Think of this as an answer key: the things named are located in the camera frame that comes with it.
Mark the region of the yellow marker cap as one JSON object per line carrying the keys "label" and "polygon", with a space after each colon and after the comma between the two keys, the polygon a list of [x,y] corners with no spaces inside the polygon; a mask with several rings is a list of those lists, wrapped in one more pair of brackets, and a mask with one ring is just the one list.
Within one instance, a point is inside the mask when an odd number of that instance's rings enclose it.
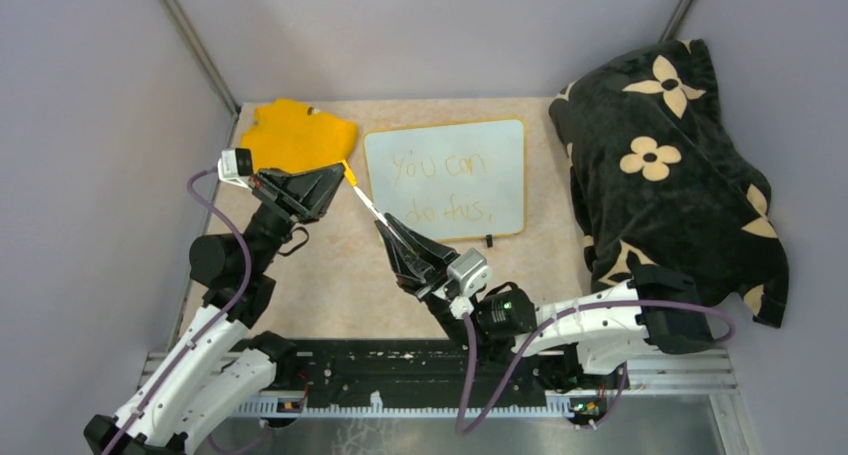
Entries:
{"label": "yellow marker cap", "polygon": [[347,182],[348,182],[348,183],[349,183],[352,187],[357,187],[357,186],[358,186],[357,178],[356,178],[356,176],[355,176],[355,174],[354,174],[354,172],[353,172],[352,168],[351,168],[351,167],[350,167],[350,165],[348,164],[348,162],[347,162],[346,160],[342,160],[342,161],[341,161],[341,164],[343,165],[343,168],[344,168],[344,177],[345,177],[345,179],[347,180]]}

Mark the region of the yellow framed whiteboard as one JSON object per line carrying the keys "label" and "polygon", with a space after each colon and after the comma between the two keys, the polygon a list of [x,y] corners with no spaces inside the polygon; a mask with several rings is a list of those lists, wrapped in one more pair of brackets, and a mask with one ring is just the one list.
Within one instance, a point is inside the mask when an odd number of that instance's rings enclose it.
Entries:
{"label": "yellow framed whiteboard", "polygon": [[526,224],[526,141],[516,118],[368,133],[371,199],[436,240],[518,234]]}

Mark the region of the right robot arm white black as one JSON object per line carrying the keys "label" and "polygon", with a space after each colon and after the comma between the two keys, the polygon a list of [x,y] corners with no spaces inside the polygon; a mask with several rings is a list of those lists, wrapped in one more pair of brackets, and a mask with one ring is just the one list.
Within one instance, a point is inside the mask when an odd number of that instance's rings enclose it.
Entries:
{"label": "right robot arm white black", "polygon": [[391,214],[375,225],[398,287],[427,307],[450,340],[482,358],[515,362],[561,349],[567,381],[588,387],[631,358],[716,344],[695,283],[681,273],[644,265],[602,291],[537,305],[514,282],[490,288],[492,269],[475,249],[459,253]]}

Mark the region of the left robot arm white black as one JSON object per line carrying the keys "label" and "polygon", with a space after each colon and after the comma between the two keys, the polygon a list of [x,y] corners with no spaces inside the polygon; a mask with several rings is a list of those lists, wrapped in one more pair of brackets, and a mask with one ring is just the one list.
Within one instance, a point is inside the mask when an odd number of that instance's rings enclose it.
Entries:
{"label": "left robot arm white black", "polygon": [[296,231],[327,212],[349,168],[338,162],[287,173],[261,169],[246,179],[259,205],[244,230],[227,227],[194,240],[190,277],[206,287],[202,304],[153,375],[112,415],[95,415],[84,438],[95,454],[193,454],[257,392],[292,386],[300,374],[293,342],[266,331],[248,340],[221,375],[222,357],[267,309],[275,281],[266,270]]}

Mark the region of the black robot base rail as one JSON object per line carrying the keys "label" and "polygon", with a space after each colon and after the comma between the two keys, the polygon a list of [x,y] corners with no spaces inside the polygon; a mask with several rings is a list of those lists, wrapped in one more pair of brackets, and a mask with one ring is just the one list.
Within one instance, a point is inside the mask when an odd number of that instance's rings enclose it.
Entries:
{"label": "black robot base rail", "polygon": [[[300,339],[292,374],[243,402],[238,417],[275,427],[306,418],[453,418],[464,389],[468,358],[447,340]],[[489,417],[553,416],[578,425],[609,413],[629,381],[579,373],[574,350],[520,361],[512,374],[502,362],[481,362],[468,401],[472,421],[496,395]]]}

